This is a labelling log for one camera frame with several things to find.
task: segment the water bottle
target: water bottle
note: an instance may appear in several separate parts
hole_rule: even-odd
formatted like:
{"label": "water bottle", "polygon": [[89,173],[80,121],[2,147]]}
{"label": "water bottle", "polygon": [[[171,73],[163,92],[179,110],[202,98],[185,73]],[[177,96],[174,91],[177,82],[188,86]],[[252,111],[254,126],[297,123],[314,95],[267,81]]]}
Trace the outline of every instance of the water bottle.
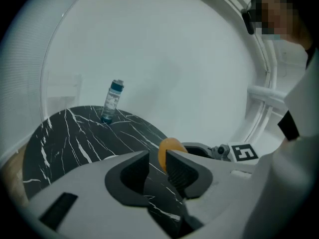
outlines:
{"label": "water bottle", "polygon": [[101,121],[107,124],[111,123],[114,116],[116,106],[118,105],[122,90],[124,88],[123,81],[114,80],[109,88],[106,96],[104,108],[102,111]]}

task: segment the round table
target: round table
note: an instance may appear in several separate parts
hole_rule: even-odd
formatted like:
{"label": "round table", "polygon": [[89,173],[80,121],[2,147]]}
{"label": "round table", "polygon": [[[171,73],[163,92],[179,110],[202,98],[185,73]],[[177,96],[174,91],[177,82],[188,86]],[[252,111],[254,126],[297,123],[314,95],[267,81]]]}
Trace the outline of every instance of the round table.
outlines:
{"label": "round table", "polygon": [[102,109],[66,109],[36,129],[26,147],[22,168],[28,199],[80,165],[148,149],[150,173],[144,195],[150,202],[149,213],[174,237],[182,199],[158,162],[159,144],[166,136],[144,119],[121,110],[116,110],[110,125],[102,123]]}

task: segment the orange object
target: orange object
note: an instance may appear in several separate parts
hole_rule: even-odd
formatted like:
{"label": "orange object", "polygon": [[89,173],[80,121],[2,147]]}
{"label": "orange object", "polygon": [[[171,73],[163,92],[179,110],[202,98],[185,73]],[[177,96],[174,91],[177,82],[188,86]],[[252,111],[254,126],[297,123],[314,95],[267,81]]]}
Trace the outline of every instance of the orange object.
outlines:
{"label": "orange object", "polygon": [[187,152],[183,144],[176,138],[166,138],[159,145],[159,164],[162,169],[166,172],[166,151],[167,150],[179,150],[182,152]]}

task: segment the wooden floor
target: wooden floor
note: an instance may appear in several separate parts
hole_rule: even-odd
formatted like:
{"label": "wooden floor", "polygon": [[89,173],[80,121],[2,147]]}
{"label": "wooden floor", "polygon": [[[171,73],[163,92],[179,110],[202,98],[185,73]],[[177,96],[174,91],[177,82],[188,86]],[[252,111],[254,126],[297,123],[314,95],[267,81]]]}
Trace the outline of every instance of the wooden floor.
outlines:
{"label": "wooden floor", "polygon": [[22,163],[26,145],[18,153],[15,153],[2,167],[0,174],[4,185],[6,186],[11,198],[21,206],[26,206],[28,199],[26,197],[23,179]]}

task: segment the bottle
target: bottle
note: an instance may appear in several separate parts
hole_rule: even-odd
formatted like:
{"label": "bottle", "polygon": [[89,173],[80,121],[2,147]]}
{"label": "bottle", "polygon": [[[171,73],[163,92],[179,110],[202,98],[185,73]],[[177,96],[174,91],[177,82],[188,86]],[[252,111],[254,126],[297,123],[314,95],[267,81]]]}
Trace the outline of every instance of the bottle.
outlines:
{"label": "bottle", "polygon": [[116,106],[118,105],[122,90],[124,88],[123,81],[114,80],[109,88],[106,96],[104,108],[102,111],[101,121],[107,124],[112,122]]}

